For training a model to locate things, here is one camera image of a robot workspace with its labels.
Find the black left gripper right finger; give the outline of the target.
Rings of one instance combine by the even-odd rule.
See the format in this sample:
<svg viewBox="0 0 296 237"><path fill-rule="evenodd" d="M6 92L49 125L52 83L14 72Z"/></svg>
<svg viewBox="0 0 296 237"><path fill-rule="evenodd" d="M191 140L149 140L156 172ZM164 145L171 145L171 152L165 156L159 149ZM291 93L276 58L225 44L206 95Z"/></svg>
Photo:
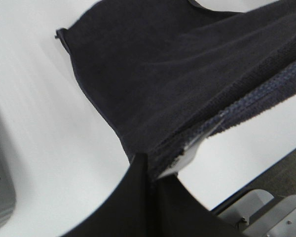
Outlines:
<svg viewBox="0 0 296 237"><path fill-rule="evenodd" d="M208 211L175 175L153 184L149 237L240 237L231 225Z"/></svg>

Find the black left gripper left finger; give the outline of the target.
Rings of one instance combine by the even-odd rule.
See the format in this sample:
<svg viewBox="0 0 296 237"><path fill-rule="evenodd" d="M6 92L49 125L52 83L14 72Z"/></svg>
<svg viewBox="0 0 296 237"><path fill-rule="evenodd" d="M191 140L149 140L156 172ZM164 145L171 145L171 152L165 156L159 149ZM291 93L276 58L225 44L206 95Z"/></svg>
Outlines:
<svg viewBox="0 0 296 237"><path fill-rule="evenodd" d="M147 155L136 154L124 177L88 218L65 237L146 237Z"/></svg>

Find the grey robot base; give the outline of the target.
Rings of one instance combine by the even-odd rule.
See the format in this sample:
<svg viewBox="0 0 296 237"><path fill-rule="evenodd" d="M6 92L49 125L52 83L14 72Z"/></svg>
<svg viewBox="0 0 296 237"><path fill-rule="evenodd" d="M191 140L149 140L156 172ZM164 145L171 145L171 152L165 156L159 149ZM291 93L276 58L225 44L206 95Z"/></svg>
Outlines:
<svg viewBox="0 0 296 237"><path fill-rule="evenodd" d="M247 237L296 237L296 195L253 189L228 198L213 212Z"/></svg>

